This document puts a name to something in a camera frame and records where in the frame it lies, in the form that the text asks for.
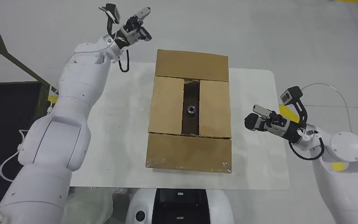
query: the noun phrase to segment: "white table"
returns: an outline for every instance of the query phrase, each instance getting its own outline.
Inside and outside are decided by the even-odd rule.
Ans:
[[[289,187],[284,141],[251,132],[244,118],[253,104],[279,111],[270,71],[230,68],[232,173],[145,167],[155,64],[113,64],[105,90],[88,118],[91,143],[71,186],[283,190]]]

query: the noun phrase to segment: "gray floor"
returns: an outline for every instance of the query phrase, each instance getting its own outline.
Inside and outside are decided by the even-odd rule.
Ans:
[[[105,34],[96,8],[106,1],[18,0],[0,4],[9,52],[56,86],[74,47]],[[150,6],[153,40],[130,50],[132,61],[155,62],[156,51],[190,50],[229,56],[230,67],[269,69],[277,94],[325,82],[345,97],[358,134],[358,6],[328,0],[117,1],[122,18]],[[0,81],[30,80],[0,57]],[[308,119],[328,132],[348,130],[344,104],[326,86],[308,87]],[[291,186],[285,191],[228,190],[236,223],[334,223],[317,189],[312,164],[286,147]]]

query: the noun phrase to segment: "open cardboard box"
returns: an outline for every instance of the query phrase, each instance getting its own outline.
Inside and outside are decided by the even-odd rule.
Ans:
[[[228,57],[158,50],[145,166],[231,173]]]

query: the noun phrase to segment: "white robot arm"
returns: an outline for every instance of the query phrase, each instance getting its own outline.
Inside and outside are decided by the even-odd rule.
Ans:
[[[298,86],[287,89],[281,95],[284,105],[293,104],[300,116],[299,123],[284,118],[259,105],[245,118],[249,130],[270,132],[287,139],[292,151],[301,159],[312,160],[319,192],[339,224],[358,222],[358,136],[350,132],[330,135],[320,128],[306,124],[307,112],[300,101],[302,92]],[[311,158],[298,154],[293,145],[302,151],[310,150]],[[344,171],[332,171],[325,162],[348,162]]]
[[[119,24],[116,6],[100,9],[108,16],[108,34],[95,44],[78,45],[66,63],[54,109],[31,126],[20,145],[18,160],[24,167],[0,202],[1,223],[61,221],[72,171],[80,168],[90,143],[87,118],[103,92],[111,62],[119,61],[124,49],[138,40],[151,39],[142,27],[149,7],[114,34],[112,25]]]

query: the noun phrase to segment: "object inside box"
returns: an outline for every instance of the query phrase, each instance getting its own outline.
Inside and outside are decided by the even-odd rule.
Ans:
[[[200,81],[185,80],[181,133],[199,135]]]

